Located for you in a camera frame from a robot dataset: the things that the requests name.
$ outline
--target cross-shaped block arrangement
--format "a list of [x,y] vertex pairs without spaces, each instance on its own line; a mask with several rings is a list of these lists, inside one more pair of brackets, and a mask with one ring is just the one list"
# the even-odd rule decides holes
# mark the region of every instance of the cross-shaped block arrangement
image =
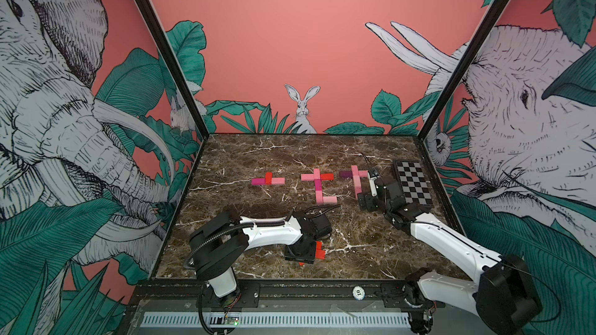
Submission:
[[358,166],[352,166],[352,171],[339,171],[339,176],[342,178],[354,179],[354,193],[356,197],[362,192],[362,183],[360,182],[361,177],[368,177],[368,171],[358,170]]
[[333,181],[333,174],[321,174],[318,168],[313,169],[311,174],[302,174],[300,177],[302,181],[315,182],[315,197],[317,198],[317,205],[335,205],[337,203],[336,196],[323,196],[322,181]]
[[254,178],[250,182],[253,185],[283,185],[286,183],[285,177],[273,177],[272,172],[267,172],[264,178]]

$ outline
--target elephant ear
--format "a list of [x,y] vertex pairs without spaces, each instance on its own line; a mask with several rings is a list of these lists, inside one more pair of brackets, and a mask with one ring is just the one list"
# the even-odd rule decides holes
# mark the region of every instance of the elephant ear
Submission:
[[72,71],[90,87],[101,65],[107,16],[101,0],[29,0]]

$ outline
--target elephant eye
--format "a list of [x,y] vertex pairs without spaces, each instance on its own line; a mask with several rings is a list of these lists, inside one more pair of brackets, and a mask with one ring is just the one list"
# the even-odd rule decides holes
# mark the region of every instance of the elephant eye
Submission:
[[521,93],[521,96],[520,96],[521,102],[523,102],[523,105],[526,107],[526,109],[527,109],[527,98],[528,98],[528,96],[529,96],[529,93],[527,92],[527,90],[524,90]]
[[17,17],[17,19],[20,22],[21,18],[23,17],[23,9],[21,8],[21,6],[18,5],[17,2],[15,2],[14,0],[6,0],[6,2],[10,6],[12,13]]

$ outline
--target rabbit ear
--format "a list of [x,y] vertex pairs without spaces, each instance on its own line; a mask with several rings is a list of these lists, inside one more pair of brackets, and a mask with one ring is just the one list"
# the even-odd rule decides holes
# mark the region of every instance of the rabbit ear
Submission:
[[309,101],[311,98],[315,97],[315,95],[319,93],[320,90],[321,87],[319,86],[312,87],[310,90],[308,90],[306,96],[304,96],[304,101]]
[[300,93],[298,93],[298,91],[291,85],[286,84],[286,90],[288,90],[288,94],[290,95],[290,98],[296,102],[300,102]]

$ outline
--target checkerboard pattern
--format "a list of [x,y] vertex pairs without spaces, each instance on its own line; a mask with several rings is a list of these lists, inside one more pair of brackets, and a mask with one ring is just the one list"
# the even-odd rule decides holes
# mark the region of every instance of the checkerboard pattern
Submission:
[[428,184],[422,172],[422,165],[419,162],[406,162],[394,160],[393,167],[398,173],[399,181],[404,188],[406,203],[417,203],[419,205],[432,205]]

